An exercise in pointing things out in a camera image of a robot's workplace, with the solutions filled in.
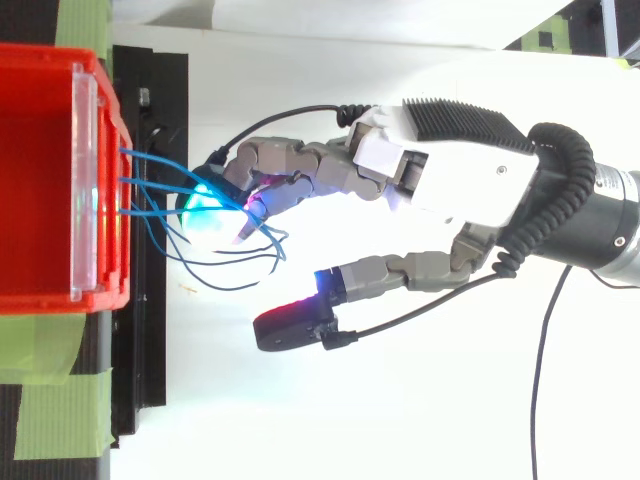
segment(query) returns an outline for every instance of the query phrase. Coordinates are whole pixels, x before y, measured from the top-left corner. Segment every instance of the black metal frame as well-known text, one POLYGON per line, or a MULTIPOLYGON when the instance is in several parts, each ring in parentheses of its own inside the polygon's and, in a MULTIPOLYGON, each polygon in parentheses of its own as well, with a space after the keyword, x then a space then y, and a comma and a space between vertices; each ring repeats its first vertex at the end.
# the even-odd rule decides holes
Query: black metal frame
MULTIPOLYGON (((182 165, 188 156, 188 57, 152 50, 114 47, 114 86, 134 148, 182 165), (150 104, 141 105, 148 89, 150 104)), ((180 184, 182 175, 139 161, 142 178, 180 184)), ((161 209, 166 196, 149 191, 161 209)), ((133 189, 133 201, 148 210, 147 199, 133 189)), ((152 220, 157 242, 166 250, 162 225, 152 220)), ((114 312, 112 425, 116 439, 138 428, 143 407, 166 404, 166 258, 155 248, 142 219, 132 220, 131 301, 114 312)))

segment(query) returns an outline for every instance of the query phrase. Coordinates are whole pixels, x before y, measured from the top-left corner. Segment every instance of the sticker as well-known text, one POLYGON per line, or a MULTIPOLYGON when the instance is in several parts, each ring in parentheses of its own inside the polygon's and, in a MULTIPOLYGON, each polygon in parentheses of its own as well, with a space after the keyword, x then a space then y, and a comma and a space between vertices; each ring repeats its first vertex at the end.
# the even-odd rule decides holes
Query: sticker
POLYGON ((593 191, 598 195, 623 201, 625 185, 620 172, 615 168, 596 164, 596 184, 593 191))

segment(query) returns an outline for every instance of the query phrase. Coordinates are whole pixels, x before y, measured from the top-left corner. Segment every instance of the black wire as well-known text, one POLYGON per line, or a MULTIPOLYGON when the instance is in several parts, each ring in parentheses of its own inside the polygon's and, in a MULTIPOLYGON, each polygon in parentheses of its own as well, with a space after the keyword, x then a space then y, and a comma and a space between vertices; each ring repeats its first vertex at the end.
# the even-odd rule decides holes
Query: black wire
POLYGON ((336 113, 339 113, 341 110, 342 110, 341 107, 338 107, 337 105, 312 105, 310 107, 296 108, 294 110, 288 110, 286 112, 278 113, 276 115, 272 115, 270 117, 267 117, 264 120, 260 120, 255 125, 252 125, 251 127, 247 128, 245 131, 243 131, 239 135, 236 135, 235 137, 233 137, 233 139, 231 139, 231 141, 229 141, 222 148, 223 148, 223 150, 229 151, 229 150, 231 150, 231 148, 235 144, 240 142, 245 137, 248 137, 249 135, 254 133, 256 130, 258 130, 258 129, 260 129, 260 128, 262 128, 262 127, 264 127, 264 126, 266 126, 266 125, 268 125, 270 123, 277 122, 278 120, 282 120, 284 118, 295 117, 296 115, 302 115, 304 113, 311 113, 311 112, 336 112, 336 113))
POLYGON ((361 332, 357 333, 356 337, 358 339, 365 338, 370 335, 374 335, 376 333, 380 333, 390 328, 393 328, 397 325, 400 325, 401 323, 408 322, 409 320, 412 320, 415 317, 422 315, 423 313, 427 313, 433 310, 434 308, 439 307, 440 305, 448 302, 449 300, 453 300, 458 295, 461 295, 464 292, 468 292, 469 290, 475 287, 479 287, 480 285, 484 285, 485 283, 492 282, 493 280, 498 280, 499 278, 501 277, 498 274, 494 274, 494 275, 488 275, 486 277, 479 278, 478 280, 474 280, 473 282, 469 282, 466 285, 458 287, 455 290, 452 290, 451 292, 447 293, 446 295, 443 295, 437 300, 434 300, 433 302, 427 305, 424 305, 418 308, 417 310, 414 310, 413 312, 409 312, 401 317, 396 318, 395 320, 391 320, 389 322, 383 323, 376 327, 372 327, 367 330, 362 330, 361 332))
POLYGON ((531 416, 530 416, 530 435, 531 435, 531 470, 533 473, 533 480, 538 480, 538 458, 536 455, 536 409, 538 407, 538 387, 540 386, 540 372, 542 370, 542 356, 544 355, 544 346, 547 341, 547 330, 549 329, 549 320, 553 313, 553 307, 555 307, 564 282, 567 280, 569 273, 571 272, 571 265, 567 265, 560 275, 560 279, 556 285, 549 306, 547 307, 547 313, 544 315, 542 321, 542 331, 540 332, 540 343, 538 345, 538 358, 536 360, 536 372, 533 376, 533 392, 531 393, 531 416))
POLYGON ((589 272, 591 272, 591 275, 593 275, 596 278, 596 280, 598 280, 605 287, 613 288, 614 290, 638 290, 640 288, 640 287, 635 287, 633 285, 612 285, 609 282, 606 282, 600 275, 598 275, 593 270, 589 270, 589 272))

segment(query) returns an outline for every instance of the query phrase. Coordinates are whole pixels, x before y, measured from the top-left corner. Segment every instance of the blue wire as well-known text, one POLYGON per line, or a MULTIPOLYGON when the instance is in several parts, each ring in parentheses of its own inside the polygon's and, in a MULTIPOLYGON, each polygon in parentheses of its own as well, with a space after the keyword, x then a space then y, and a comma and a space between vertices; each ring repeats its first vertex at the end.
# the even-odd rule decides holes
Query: blue wire
POLYGON ((121 215, 130 215, 132 217, 166 217, 167 215, 179 215, 182 213, 190 213, 190 212, 207 212, 211 210, 227 210, 224 207, 194 207, 194 208, 182 208, 178 210, 126 210, 120 209, 118 212, 121 215))
MULTIPOLYGON (((136 162, 134 162, 134 163, 135 163, 135 165, 134 165, 135 175, 136 175, 137 179, 140 179, 140 167, 139 167, 139 164, 138 164, 138 162, 137 162, 137 161, 136 161, 136 162)), ((191 261, 189 261, 189 260, 185 260, 185 259, 184 259, 184 257, 182 256, 182 253, 181 253, 181 252, 180 252, 180 250, 178 249, 178 245, 176 244, 175 240, 173 239, 173 237, 172 237, 172 235, 171 235, 171 233, 170 233, 170 230, 171 230, 171 231, 173 231, 173 232, 175 232, 178 236, 180 236, 180 237, 181 237, 181 238, 183 238, 184 240, 187 240, 187 239, 186 239, 185 237, 183 237, 182 235, 180 235, 178 232, 176 232, 176 230, 175 230, 173 227, 171 227, 171 226, 169 225, 169 223, 164 219, 164 217, 163 217, 163 216, 161 216, 161 215, 158 213, 158 212, 161 212, 161 210, 159 209, 158 204, 157 204, 157 203, 156 203, 156 202, 151 198, 151 196, 150 196, 150 195, 149 195, 149 193, 147 192, 147 190, 146 190, 145 186, 144 186, 144 185, 140 185, 139 187, 140 187, 140 191, 143 193, 143 195, 145 196, 145 198, 147 199, 147 201, 149 202, 149 204, 150 204, 150 205, 151 205, 151 207, 153 208, 154 213, 156 213, 156 215, 154 215, 154 216, 157 216, 157 218, 160 220, 160 222, 161 222, 162 226, 164 227, 164 231, 165 231, 165 233, 167 234, 167 238, 169 239, 169 241, 170 241, 170 242, 171 242, 171 244, 173 245, 173 248, 175 249, 175 251, 176 251, 176 253, 177 253, 178 257, 179 257, 179 260, 182 262, 182 264, 184 265, 185 269, 186 269, 186 270, 191 274, 191 276, 192 276, 193 278, 195 278, 195 279, 196 279, 196 280, 198 280, 200 283, 202 283, 203 285, 205 285, 205 286, 207 286, 207 287, 209 287, 209 288, 212 288, 212 289, 214 289, 214 290, 219 290, 219 291, 225 291, 225 292, 229 292, 229 291, 238 291, 238 290, 244 290, 244 289, 246 289, 246 288, 254 287, 254 286, 258 285, 258 283, 260 283, 260 282, 254 282, 254 283, 250 283, 250 284, 243 285, 243 286, 240 286, 240 287, 224 288, 224 287, 217 287, 217 286, 215 286, 215 285, 211 285, 210 283, 206 282, 206 281, 205 281, 205 280, 203 280, 201 277, 199 277, 198 275, 196 275, 196 273, 195 273, 195 272, 194 272, 194 271, 189 267, 189 264, 190 264, 190 263, 202 264, 203 262, 191 262, 191 261)), ((137 205, 135 205, 133 202, 132 202, 132 204, 131 204, 131 205, 132 205, 132 207, 133 207, 135 210, 140 211, 140 208, 139 208, 137 205)), ((158 241, 157 241, 157 239, 156 239, 156 237, 155 237, 155 234, 154 234, 154 232, 153 232, 153 229, 151 228, 151 223, 149 222, 149 220, 147 219, 147 217, 141 217, 141 218, 142 218, 142 219, 143 219, 143 221, 145 222, 145 225, 146 225, 147 231, 148 231, 149 235, 151 236, 151 240, 152 240, 152 242, 153 242, 154 246, 155 246, 155 247, 160 251, 160 253, 161 253, 161 254, 163 254, 164 256, 166 256, 166 257, 168 257, 168 258, 173 258, 173 259, 175 259, 175 257, 173 257, 173 256, 169 255, 169 254, 168 254, 168 253, 167 253, 167 252, 166 252, 166 251, 165 251, 165 250, 160 246, 160 244, 158 243, 158 241)), ((277 240, 276 240, 276 242, 275 242, 275 243, 273 243, 273 246, 276 246, 276 250, 280 250, 280 251, 282 251, 282 253, 284 254, 284 251, 282 250, 282 246, 280 245, 280 243, 279 243, 277 240)), ((258 257, 262 257, 262 256, 265 256, 265 255, 260 255, 260 256, 256 256, 256 257, 252 257, 252 258, 258 258, 258 257)), ((247 261, 247 260, 251 260, 252 258, 244 258, 244 259, 241 259, 241 260, 239 260, 239 261, 247 261)), ((278 263, 279 263, 279 261, 280 261, 281 259, 282 259, 282 260, 286 260, 286 257, 281 258, 281 256, 280 256, 280 252, 278 252, 278 254, 277 254, 277 255, 275 255, 275 262, 274 262, 274 264, 273 264, 273 267, 272 267, 272 269, 271 269, 270 274, 271 274, 271 273, 273 273, 273 272, 276 270, 276 268, 278 267, 278 263)))
MULTIPOLYGON (((119 180, 122 183, 129 183, 131 185, 138 185, 138 186, 141 186, 141 187, 155 188, 157 190, 164 190, 164 191, 168 191, 168 192, 171 192, 171 193, 185 193, 187 195, 202 195, 203 197, 215 198, 216 200, 218 199, 217 196, 215 194, 213 194, 213 193, 199 192, 197 190, 193 190, 193 189, 189 189, 189 188, 176 187, 176 186, 173 186, 173 185, 165 185, 163 183, 149 182, 149 181, 146 181, 146 180, 140 180, 138 178, 120 177, 119 180)), ((275 229, 273 227, 270 227, 269 225, 266 225, 266 224, 263 224, 262 227, 267 229, 267 230, 269 230, 270 232, 288 236, 288 233, 285 232, 284 230, 277 230, 277 229, 275 229)))
MULTIPOLYGON (((121 148, 120 152, 124 153, 125 155, 131 155, 131 156, 133 156, 135 158, 143 158, 145 160, 150 160, 152 162, 157 162, 157 163, 161 163, 163 165, 171 166, 171 167, 175 168, 176 170, 180 171, 181 173, 187 175, 188 177, 194 179, 196 182, 204 185, 205 187, 207 187, 209 189, 210 192, 212 192, 218 198, 219 201, 221 200, 223 203, 235 208, 236 210, 240 210, 240 211, 244 212, 249 217, 249 219, 252 220, 252 222, 256 225, 258 230, 260 230, 269 240, 271 240, 271 242, 275 246, 276 250, 278 251, 278 254, 282 257, 282 259, 283 260, 287 259, 287 256, 284 253, 284 249, 282 248, 282 245, 279 244, 278 240, 272 234, 272 232, 273 233, 286 233, 286 232, 283 232, 282 230, 276 230, 274 228, 268 227, 267 225, 265 225, 262 222, 262 220, 260 220, 258 217, 256 217, 253 213, 251 213, 248 210, 245 210, 241 205, 239 205, 237 202, 235 202, 231 198, 229 198, 224 192, 222 192, 217 187, 213 186, 211 184, 211 182, 205 180, 204 178, 200 177, 199 175, 196 175, 195 173, 193 173, 189 169, 183 167, 182 165, 180 165, 180 164, 178 164, 176 162, 173 162, 171 160, 168 160, 166 158, 158 157, 156 155, 150 155, 148 153, 136 152, 135 150, 128 150, 128 149, 125 149, 125 148, 121 148)), ((193 191, 193 193, 201 194, 202 192, 193 191)))
MULTIPOLYGON (((143 212, 144 211, 133 202, 131 202, 131 206, 134 208, 134 210, 136 210, 138 212, 143 212)), ((171 255, 164 248, 162 248, 162 246, 158 242, 158 239, 156 238, 155 233, 153 232, 153 229, 151 228, 151 222, 149 222, 149 219, 146 216, 142 216, 142 220, 144 221, 144 223, 145 223, 145 225, 147 227, 147 232, 149 233, 149 236, 151 237, 151 242, 156 247, 156 249, 158 249, 158 251, 163 256, 165 256, 167 258, 170 258, 171 260, 180 261, 179 257, 171 255)), ((235 263, 242 263, 242 262, 246 262, 246 261, 249 261, 249 260, 255 260, 257 258, 277 258, 277 255, 261 254, 261 255, 254 255, 254 256, 248 257, 248 258, 240 258, 238 260, 227 260, 227 261, 224 261, 224 262, 198 262, 198 261, 195 261, 195 260, 184 260, 184 262, 188 263, 189 265, 200 265, 200 266, 203 266, 203 267, 213 267, 213 266, 220 266, 220 265, 232 265, 232 264, 235 264, 235 263)))

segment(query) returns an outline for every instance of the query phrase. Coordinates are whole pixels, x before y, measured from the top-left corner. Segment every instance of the white table surface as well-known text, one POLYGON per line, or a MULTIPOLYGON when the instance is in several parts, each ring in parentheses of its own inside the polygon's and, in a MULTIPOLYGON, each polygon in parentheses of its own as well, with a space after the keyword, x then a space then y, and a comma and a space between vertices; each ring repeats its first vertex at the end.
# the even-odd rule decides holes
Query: white table surface
MULTIPOLYGON (((114 38, 190 54, 192 168, 269 114, 405 96, 474 102, 524 132, 565 123, 596 161, 639 165, 640 72, 609 60, 134 26, 117 26, 114 38)), ((317 114, 264 134, 326 141, 340 131, 317 114)), ((562 265, 530 258, 515 281, 340 351, 266 354, 251 321, 293 294, 292 279, 367 254, 447 249, 459 226, 345 196, 304 202, 272 224, 291 233, 289 261, 256 289, 212 292, 169 262, 168 406, 143 411, 139 432, 113 452, 114 480, 531 477, 535 354, 562 265)), ((207 278, 239 284, 269 266, 207 278)), ((343 327, 362 329, 434 297, 395 291, 336 311, 343 327)), ((569 277, 540 387, 541 479, 640 477, 639 306, 639 293, 606 289, 584 271, 569 277)))

